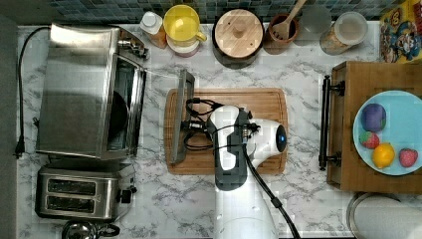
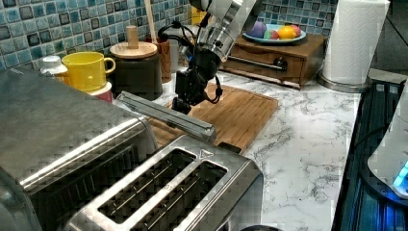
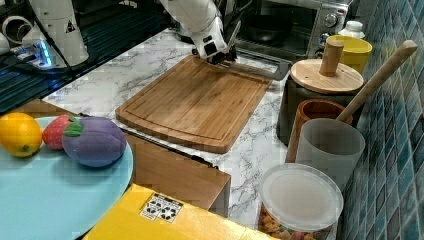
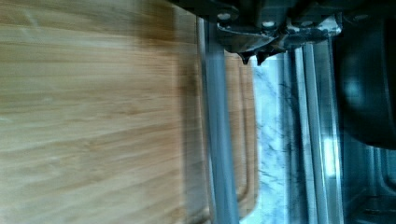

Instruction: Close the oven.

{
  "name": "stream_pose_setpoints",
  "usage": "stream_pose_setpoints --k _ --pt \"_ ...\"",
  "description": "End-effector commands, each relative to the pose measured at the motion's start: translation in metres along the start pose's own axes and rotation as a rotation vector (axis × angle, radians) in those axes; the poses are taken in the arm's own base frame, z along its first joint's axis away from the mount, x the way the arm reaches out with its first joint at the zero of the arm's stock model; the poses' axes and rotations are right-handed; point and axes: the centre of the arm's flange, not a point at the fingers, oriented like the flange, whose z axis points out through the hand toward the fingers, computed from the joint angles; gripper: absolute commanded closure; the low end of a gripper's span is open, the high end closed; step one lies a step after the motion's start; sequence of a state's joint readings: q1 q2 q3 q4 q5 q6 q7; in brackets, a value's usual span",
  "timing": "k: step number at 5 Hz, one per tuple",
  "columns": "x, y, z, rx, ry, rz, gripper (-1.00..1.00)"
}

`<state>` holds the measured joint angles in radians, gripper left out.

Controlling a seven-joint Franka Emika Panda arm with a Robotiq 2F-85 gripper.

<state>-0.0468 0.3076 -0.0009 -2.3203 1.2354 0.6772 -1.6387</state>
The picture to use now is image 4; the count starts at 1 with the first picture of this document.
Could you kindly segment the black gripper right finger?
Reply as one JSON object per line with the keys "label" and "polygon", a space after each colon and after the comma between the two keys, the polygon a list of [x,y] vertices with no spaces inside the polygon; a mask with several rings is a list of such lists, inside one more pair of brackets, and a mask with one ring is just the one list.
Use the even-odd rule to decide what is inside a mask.
{"label": "black gripper right finger", "polygon": [[258,49],[257,65],[278,53],[300,48],[304,44],[315,44],[341,32],[342,22],[339,15],[328,16],[319,23],[304,21],[302,25],[293,24],[291,19],[287,19],[286,24],[277,30],[276,38]]}

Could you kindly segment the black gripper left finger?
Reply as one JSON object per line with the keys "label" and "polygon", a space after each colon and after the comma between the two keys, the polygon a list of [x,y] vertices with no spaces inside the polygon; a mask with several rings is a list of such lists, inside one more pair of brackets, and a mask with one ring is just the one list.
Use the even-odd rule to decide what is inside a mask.
{"label": "black gripper left finger", "polygon": [[243,64],[255,56],[260,48],[271,43],[275,38],[254,26],[217,25],[216,39],[230,53],[238,54]]}

